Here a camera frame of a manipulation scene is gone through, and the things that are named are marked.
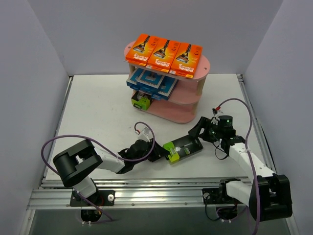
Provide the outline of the black green razor box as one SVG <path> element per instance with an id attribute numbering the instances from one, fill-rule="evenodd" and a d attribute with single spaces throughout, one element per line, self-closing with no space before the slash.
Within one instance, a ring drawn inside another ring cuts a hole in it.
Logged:
<path id="1" fill-rule="evenodd" d="M 190 135 L 167 142 L 162 147 L 169 152 L 165 158 L 170 164 L 177 163 L 203 150 L 200 140 Z"/>
<path id="2" fill-rule="evenodd" d="M 151 106 L 153 99 L 149 94 L 136 91 L 131 98 L 131 102 L 135 108 L 147 111 Z"/>

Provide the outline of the blue razor box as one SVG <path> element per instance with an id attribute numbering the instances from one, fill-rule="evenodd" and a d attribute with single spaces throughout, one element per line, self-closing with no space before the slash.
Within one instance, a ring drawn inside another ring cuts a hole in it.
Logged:
<path id="1" fill-rule="evenodd" d="M 161 100 L 161 99 L 168 100 L 177 82 L 178 82 L 177 79 L 165 76 L 157 93 L 152 94 L 151 97 L 157 100 Z"/>
<path id="2" fill-rule="evenodd" d="M 148 92 L 157 93 L 165 75 L 158 74 L 153 71 L 144 70 L 139 76 L 136 83 L 141 87 L 146 89 Z"/>
<path id="3" fill-rule="evenodd" d="M 140 86 L 137 84 L 138 78 L 143 73 L 143 69 L 136 68 L 130 75 L 129 78 L 126 81 L 127 86 L 129 86 L 133 90 L 140 90 Z"/>

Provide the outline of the small orange razor box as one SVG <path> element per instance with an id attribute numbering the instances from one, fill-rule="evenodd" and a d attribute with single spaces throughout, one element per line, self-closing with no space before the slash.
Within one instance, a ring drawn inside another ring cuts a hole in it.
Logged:
<path id="1" fill-rule="evenodd" d="M 194 77 L 202 53 L 202 47 L 181 43 L 171 64 L 169 73 L 191 79 Z"/>

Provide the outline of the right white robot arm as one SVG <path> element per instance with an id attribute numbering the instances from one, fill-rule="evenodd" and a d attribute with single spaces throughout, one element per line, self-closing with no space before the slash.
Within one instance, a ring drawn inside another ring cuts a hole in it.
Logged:
<path id="1" fill-rule="evenodd" d="M 291 217 L 292 199 L 290 181 L 268 168 L 248 147 L 247 139 L 237 135 L 233 117 L 201 117 L 189 130 L 192 137 L 218 143 L 226 157 L 234 160 L 244 171 L 251 184 L 230 178 L 220 181 L 217 198 L 227 203 L 236 200 L 245 204 L 255 221 L 268 221 Z"/>

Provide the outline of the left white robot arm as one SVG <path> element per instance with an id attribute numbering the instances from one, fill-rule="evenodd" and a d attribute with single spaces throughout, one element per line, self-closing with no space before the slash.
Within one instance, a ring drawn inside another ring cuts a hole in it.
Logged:
<path id="1" fill-rule="evenodd" d="M 167 158 L 169 154 L 168 150 L 153 142 L 153 139 L 138 139 L 129 148 L 118 152 L 117 157 L 107 155 L 90 140 L 83 140 L 56 155 L 53 162 L 64 186 L 73 188 L 87 205 L 94 205 L 100 193 L 89 175 L 95 169 L 125 174 L 140 162 L 155 162 L 160 158 Z"/>

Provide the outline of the pink three-tier shelf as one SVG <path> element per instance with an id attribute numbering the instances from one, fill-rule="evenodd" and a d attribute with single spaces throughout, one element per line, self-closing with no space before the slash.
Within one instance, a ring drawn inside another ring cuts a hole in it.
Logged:
<path id="1" fill-rule="evenodd" d="M 129 51 L 129 48 L 135 42 L 131 42 L 124 50 L 124 55 Z M 147 112 L 149 114 L 155 115 L 157 117 L 161 117 L 163 119 L 167 119 L 172 122 L 184 124 L 192 121 L 196 116 L 197 106 L 199 104 L 203 86 L 210 70 L 210 63 L 208 59 L 201 54 L 200 60 L 198 62 L 198 66 L 195 70 L 194 77 L 188 79 L 182 76 L 176 76 L 173 74 L 148 69 L 144 66 L 140 66 L 137 64 L 129 63 L 130 74 L 136 69 L 141 68 L 147 71 L 153 71 L 158 74 L 162 74 L 174 79 L 177 79 L 178 82 L 172 91 L 172 94 L 168 100 L 157 100 L 153 99 L 153 102 Z M 145 94 L 149 94 L 150 96 L 154 93 L 148 92 L 146 89 L 141 88 L 138 90 Z"/>

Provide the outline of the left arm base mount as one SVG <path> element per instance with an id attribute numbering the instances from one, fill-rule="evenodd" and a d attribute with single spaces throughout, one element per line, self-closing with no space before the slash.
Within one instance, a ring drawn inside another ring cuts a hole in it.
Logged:
<path id="1" fill-rule="evenodd" d="M 92 209 L 81 209 L 79 218 L 82 222 L 89 224 L 113 222 L 114 219 L 106 212 L 103 213 L 103 207 L 114 205 L 114 190 L 98 190 L 90 197 L 83 199 L 75 190 L 72 191 L 70 203 L 71 207 L 92 207 Z"/>

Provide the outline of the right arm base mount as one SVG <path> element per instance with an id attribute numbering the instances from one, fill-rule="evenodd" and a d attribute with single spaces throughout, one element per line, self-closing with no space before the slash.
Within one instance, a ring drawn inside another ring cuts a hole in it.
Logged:
<path id="1" fill-rule="evenodd" d="M 240 201 L 228 196 L 221 196 L 217 188 L 203 188 L 201 192 L 205 215 L 212 222 L 221 221 L 231 223 L 245 212 L 245 208 L 242 211 L 238 209 L 238 205 L 241 203 Z M 208 214 L 207 208 L 209 205 L 216 206 L 215 218 L 211 218 Z"/>

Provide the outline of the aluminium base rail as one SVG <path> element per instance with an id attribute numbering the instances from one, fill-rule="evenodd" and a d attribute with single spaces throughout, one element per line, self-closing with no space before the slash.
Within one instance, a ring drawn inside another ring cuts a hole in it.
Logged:
<path id="1" fill-rule="evenodd" d="M 114 209 L 201 207 L 202 189 L 217 188 L 218 178 L 96 181 L 99 190 L 114 190 Z M 32 191 L 27 209 L 71 209 L 72 190 L 60 181 L 42 183 Z"/>

